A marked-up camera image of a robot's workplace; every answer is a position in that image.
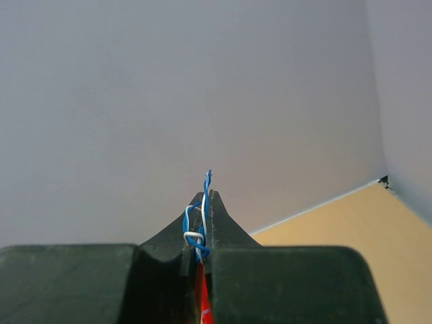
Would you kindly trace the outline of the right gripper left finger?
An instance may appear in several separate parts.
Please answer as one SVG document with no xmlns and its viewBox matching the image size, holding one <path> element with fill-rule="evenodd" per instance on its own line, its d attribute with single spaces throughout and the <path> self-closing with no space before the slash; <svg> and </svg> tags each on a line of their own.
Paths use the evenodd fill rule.
<svg viewBox="0 0 432 324">
<path fill-rule="evenodd" d="M 184 240 L 184 214 L 136 247 L 119 323 L 200 323 L 203 268 Z"/>
</svg>

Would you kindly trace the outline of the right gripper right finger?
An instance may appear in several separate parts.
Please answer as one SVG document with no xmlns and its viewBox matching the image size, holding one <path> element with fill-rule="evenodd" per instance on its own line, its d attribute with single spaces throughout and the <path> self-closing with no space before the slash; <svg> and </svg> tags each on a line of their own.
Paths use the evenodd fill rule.
<svg viewBox="0 0 432 324">
<path fill-rule="evenodd" d="M 265 323 L 265 249 L 232 219 L 220 194 L 209 196 L 207 242 L 211 253 L 205 270 L 215 323 Z"/>
</svg>

